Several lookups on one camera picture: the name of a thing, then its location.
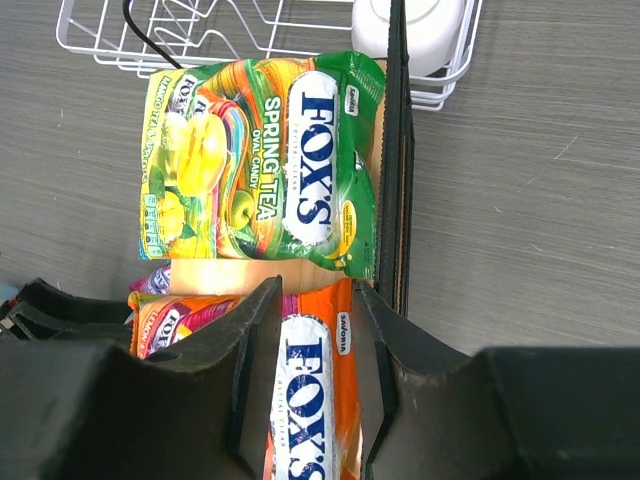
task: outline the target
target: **white container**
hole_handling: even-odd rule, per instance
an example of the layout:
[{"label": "white container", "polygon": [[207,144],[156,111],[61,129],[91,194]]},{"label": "white container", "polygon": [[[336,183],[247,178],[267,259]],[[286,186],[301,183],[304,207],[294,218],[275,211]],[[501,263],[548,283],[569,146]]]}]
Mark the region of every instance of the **white container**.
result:
[{"label": "white container", "polygon": [[[430,75],[453,57],[465,0],[405,0],[409,73]],[[387,56],[391,0],[354,0],[351,42],[370,57]]]}]

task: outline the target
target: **wire rack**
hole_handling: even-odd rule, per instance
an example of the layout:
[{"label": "wire rack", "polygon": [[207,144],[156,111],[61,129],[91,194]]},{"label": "wire rack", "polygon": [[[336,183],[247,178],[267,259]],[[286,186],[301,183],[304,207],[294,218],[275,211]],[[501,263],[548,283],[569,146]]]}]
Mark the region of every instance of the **wire rack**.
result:
[{"label": "wire rack", "polygon": [[[414,108],[438,111],[471,63],[483,0],[467,0],[452,60],[411,77]],[[239,58],[308,57],[351,48],[353,0],[137,0],[133,21],[183,67]],[[63,0],[58,43],[140,78],[172,64],[124,21],[121,0]]]}]

